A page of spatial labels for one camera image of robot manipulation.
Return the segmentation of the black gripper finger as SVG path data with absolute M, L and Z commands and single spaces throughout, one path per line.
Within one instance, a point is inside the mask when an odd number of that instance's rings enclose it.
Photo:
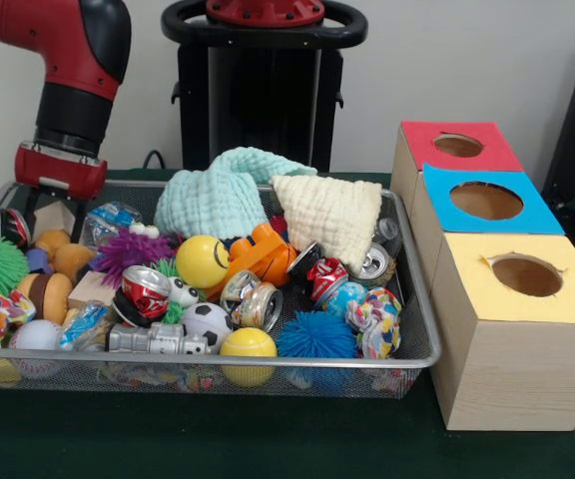
M 34 219 L 34 212 L 40 197 L 43 195 L 44 189 L 42 187 L 31 187 L 26 202 L 26 218 Z
M 83 229 L 84 220 L 86 217 L 87 202 L 84 200 L 74 200 L 76 205 L 75 221 L 71 232 L 71 240 L 79 240 Z

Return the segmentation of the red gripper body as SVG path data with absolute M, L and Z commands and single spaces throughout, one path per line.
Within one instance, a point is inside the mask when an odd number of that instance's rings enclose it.
M 107 171 L 106 161 L 37 143 L 21 143 L 15 157 L 18 183 L 63 191 L 77 200 L 94 199 L 105 185 Z

